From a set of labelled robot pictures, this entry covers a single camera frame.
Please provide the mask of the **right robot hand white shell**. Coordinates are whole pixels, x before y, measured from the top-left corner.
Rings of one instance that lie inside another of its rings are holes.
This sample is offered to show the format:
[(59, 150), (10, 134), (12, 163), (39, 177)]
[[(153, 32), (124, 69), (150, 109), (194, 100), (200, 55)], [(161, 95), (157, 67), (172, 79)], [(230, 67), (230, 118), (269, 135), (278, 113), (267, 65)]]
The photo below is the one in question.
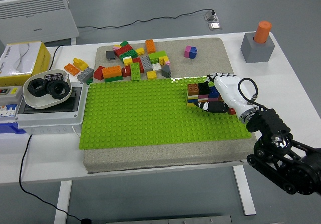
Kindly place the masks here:
[[(241, 83), (246, 80), (252, 82), (254, 86), (255, 92), (252, 95), (246, 87), (241, 87)], [(239, 120), (244, 122), (246, 117), (259, 110), (259, 107), (254, 104), (258, 96), (258, 88), (252, 79), (240, 79), (232, 73), (215, 72), (207, 75), (204, 84), (208, 86), (209, 82), (214, 83), (225, 104), (235, 110)]]

